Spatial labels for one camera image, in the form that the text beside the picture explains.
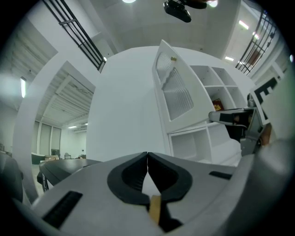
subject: white shelf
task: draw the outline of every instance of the white shelf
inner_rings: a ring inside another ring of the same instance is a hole
[[[230,138],[225,125],[208,127],[212,163],[221,164],[241,152],[240,143]]]
[[[205,86],[205,89],[211,99],[214,101],[220,99],[224,109],[233,109],[235,108],[234,101],[232,100],[228,91],[226,91],[223,86]]]
[[[211,163],[211,150],[206,128],[169,135],[174,157]]]
[[[213,72],[212,68],[203,65],[191,65],[193,71],[196,73],[197,77],[200,79],[204,86],[207,85],[222,85],[220,79]]]
[[[226,88],[229,91],[237,108],[243,108],[243,107],[247,106],[246,100],[244,99],[244,97],[238,87],[226,86]]]
[[[227,71],[223,68],[218,67],[212,67],[212,69],[216,72],[216,74],[219,76],[221,81],[227,86],[227,85],[233,85],[236,86],[236,83],[234,80],[230,77],[230,75],[227,73]]]

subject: metal railing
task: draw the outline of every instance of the metal railing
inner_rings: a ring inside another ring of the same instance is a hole
[[[252,39],[236,68],[248,75],[268,49],[276,31],[274,22],[268,17],[267,12],[262,10]]]
[[[43,2],[97,70],[101,71],[105,65],[104,57],[101,55],[65,1],[43,0]]]

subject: white curved wall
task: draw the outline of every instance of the white curved wall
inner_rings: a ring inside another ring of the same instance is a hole
[[[57,51],[30,85],[14,126],[13,157],[24,174],[24,187],[32,202],[38,196],[31,169],[33,127],[39,104],[50,82],[61,67],[91,91],[94,91],[97,81],[102,77],[43,2],[36,4],[26,17]]]
[[[108,59],[96,86],[87,131],[87,157],[107,161],[137,152],[166,153],[152,65],[159,47],[138,47]],[[243,96],[254,83],[231,65],[204,53],[174,48],[189,65],[222,67]]]

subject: black table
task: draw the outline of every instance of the black table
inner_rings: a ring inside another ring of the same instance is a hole
[[[53,186],[58,184],[76,171],[88,165],[98,164],[100,161],[89,159],[67,159],[51,160],[41,162],[39,165],[40,172],[37,177],[38,183],[44,185],[43,176]]]

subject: chair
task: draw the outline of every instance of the chair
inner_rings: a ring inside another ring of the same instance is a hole
[[[65,159],[71,159],[71,155],[68,153],[65,153]]]

